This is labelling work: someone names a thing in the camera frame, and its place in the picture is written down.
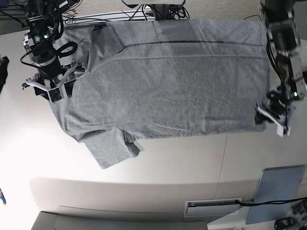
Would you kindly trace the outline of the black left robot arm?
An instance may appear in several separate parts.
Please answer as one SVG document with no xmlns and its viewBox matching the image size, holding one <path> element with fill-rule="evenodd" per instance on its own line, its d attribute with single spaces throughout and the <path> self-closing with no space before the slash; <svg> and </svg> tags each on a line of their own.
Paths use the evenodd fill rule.
<svg viewBox="0 0 307 230">
<path fill-rule="evenodd" d="M 255 123 L 267 121 L 277 126 L 281 137 L 290 134 L 290 118 L 295 101 L 307 96 L 307 72 L 298 49 L 300 37 L 295 24 L 294 0 L 261 0 L 260 14 L 266 27 L 266 51 L 280 85 L 266 93 L 266 100 L 255 108 Z"/>
</svg>

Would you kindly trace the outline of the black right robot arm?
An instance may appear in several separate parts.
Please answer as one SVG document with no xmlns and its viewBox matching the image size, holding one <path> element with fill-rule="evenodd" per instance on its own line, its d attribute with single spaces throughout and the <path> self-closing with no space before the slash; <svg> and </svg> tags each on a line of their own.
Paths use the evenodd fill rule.
<svg viewBox="0 0 307 230">
<path fill-rule="evenodd" d="M 34 87 L 36 95 L 51 103 L 72 96 L 75 71 L 83 69 L 81 63 L 66 66 L 60 63 L 61 58 L 76 52 L 75 42 L 67 42 L 58 49 L 53 46 L 64 32 L 62 15 L 77 3 L 77 0 L 27 0 L 24 4 L 30 29 L 24 35 L 25 55 L 31 60 L 28 66 L 36 68 L 38 73 L 28 78 L 22 87 Z"/>
</svg>

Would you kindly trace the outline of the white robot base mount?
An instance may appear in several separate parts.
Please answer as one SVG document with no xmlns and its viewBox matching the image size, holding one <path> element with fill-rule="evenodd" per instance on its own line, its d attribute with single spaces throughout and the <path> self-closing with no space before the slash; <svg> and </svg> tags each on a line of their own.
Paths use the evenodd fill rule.
<svg viewBox="0 0 307 230">
<path fill-rule="evenodd" d="M 144 17 L 145 7 L 148 7 L 156 21 L 190 19 L 190 14 L 184 7 L 185 0 L 122 0 L 129 8 L 140 6 Z"/>
</svg>

